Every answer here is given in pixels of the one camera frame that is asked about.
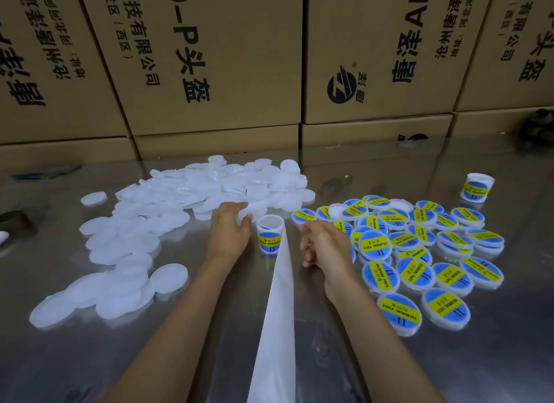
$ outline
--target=shiny table surface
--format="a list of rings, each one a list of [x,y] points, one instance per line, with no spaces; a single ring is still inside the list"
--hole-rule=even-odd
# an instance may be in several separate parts
[[[308,206],[314,210],[368,194],[412,203],[429,199],[450,210],[461,202],[468,172],[495,177],[479,210],[486,228],[506,239],[504,252],[494,260],[505,275],[503,285],[495,291],[474,289],[465,298],[471,310],[465,329],[447,331],[424,317],[419,332],[404,343],[450,403],[554,401],[550,151],[516,150],[511,139],[498,136],[310,148],[298,154],[237,154],[227,160],[298,159],[308,188],[316,192]],[[146,177],[151,168],[180,168],[201,159],[88,165],[53,180],[0,176],[0,213],[23,210],[36,228],[0,248],[0,402],[96,402],[117,381],[186,286],[111,321],[88,308],[49,329],[36,329],[29,314],[45,296],[104,267],[89,262],[78,228],[88,219],[108,216],[116,202],[113,193]],[[106,204],[80,204],[80,197],[101,190],[110,197]],[[155,267],[182,263],[193,279],[205,257],[208,226],[191,218],[165,234]],[[290,219],[287,232],[295,282],[296,400],[369,402],[345,331],[325,298],[322,273],[301,267],[300,234]],[[253,229],[250,245],[223,287],[189,401],[246,401],[274,263],[260,254]],[[356,262],[356,268],[361,271],[362,265]],[[402,293],[419,303],[418,295]]]

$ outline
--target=black logo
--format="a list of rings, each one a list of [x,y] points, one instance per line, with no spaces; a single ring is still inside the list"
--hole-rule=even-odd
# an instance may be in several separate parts
[[[335,104],[344,104],[356,93],[356,78],[344,67],[340,66],[340,71],[335,77],[332,77],[327,85],[327,95]]]

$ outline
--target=person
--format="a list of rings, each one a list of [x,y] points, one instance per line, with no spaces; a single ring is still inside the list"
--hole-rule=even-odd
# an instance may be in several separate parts
[[[250,239],[252,215],[237,223],[246,205],[223,203],[214,210],[204,265],[104,403],[186,401],[219,292]],[[325,293],[345,326],[372,402],[444,403],[360,282],[350,240],[327,222],[307,222],[300,230],[303,265],[323,271]]]

